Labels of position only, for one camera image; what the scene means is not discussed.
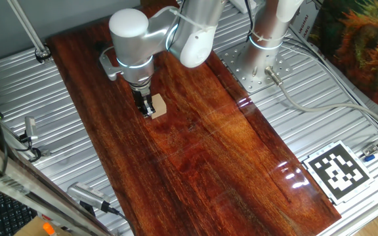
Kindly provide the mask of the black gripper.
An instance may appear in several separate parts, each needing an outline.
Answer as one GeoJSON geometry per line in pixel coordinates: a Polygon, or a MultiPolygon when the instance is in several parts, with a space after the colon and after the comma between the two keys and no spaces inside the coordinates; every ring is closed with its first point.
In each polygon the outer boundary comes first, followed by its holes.
{"type": "Polygon", "coordinates": [[[130,84],[135,104],[144,117],[151,117],[155,112],[151,95],[151,80],[145,80],[141,83],[130,84]]]}

